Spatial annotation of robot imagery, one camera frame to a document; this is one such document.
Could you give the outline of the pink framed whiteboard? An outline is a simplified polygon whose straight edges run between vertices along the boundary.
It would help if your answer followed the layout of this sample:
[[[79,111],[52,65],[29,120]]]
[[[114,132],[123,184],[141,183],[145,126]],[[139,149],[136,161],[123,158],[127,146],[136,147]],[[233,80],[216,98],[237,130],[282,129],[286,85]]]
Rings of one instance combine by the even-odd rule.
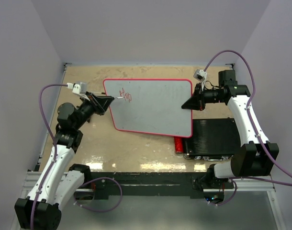
[[[189,138],[192,110],[181,106],[192,95],[188,79],[105,79],[115,129],[136,133]]]

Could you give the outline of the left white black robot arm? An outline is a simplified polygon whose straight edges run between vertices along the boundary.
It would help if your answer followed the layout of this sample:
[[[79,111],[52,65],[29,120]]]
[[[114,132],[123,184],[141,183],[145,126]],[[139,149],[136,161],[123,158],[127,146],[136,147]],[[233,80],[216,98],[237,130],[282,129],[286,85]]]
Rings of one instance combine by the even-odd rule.
[[[82,96],[82,104],[63,103],[57,109],[54,145],[35,186],[26,198],[17,199],[14,209],[20,227],[26,230],[55,230],[61,221],[62,209],[79,187],[91,185],[87,165],[75,164],[65,176],[68,164],[76,154],[83,134],[80,128],[94,114],[103,115],[114,101],[112,96]]]

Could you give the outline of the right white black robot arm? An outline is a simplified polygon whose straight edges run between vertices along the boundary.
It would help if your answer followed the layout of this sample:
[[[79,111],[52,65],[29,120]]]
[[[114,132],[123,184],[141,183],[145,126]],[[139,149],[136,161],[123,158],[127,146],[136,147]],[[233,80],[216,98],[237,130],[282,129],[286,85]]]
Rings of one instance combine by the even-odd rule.
[[[194,78],[199,83],[182,108],[202,111],[206,104],[225,103],[233,114],[241,143],[229,162],[210,165],[204,179],[207,185],[217,188],[223,180],[232,177],[268,176],[279,147],[276,143],[270,143],[264,135],[249,101],[251,94],[248,87],[237,83],[234,70],[220,71],[219,85],[212,89],[205,88],[207,73],[204,70],[196,70]]]

